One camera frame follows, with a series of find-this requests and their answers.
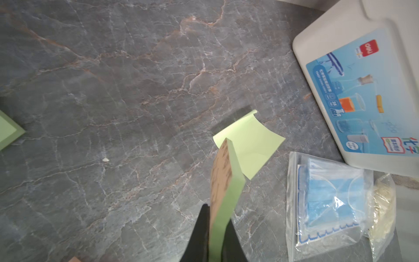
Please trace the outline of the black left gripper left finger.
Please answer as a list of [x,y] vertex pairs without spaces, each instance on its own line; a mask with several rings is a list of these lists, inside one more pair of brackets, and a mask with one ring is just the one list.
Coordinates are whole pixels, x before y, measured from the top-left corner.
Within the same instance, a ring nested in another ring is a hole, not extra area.
[[210,207],[204,204],[180,262],[208,262]]

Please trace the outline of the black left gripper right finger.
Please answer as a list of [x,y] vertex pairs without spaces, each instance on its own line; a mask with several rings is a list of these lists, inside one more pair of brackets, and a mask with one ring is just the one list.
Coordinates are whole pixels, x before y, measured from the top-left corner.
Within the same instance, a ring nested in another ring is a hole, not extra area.
[[248,262],[232,220],[227,224],[224,235],[222,262]]

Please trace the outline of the torn green memo page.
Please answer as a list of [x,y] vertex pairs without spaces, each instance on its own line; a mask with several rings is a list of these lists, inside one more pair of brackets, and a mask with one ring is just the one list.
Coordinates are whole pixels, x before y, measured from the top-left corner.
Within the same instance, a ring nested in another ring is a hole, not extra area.
[[217,147],[225,139],[232,141],[241,170],[252,180],[268,162],[285,138],[266,128],[252,110],[213,136]]

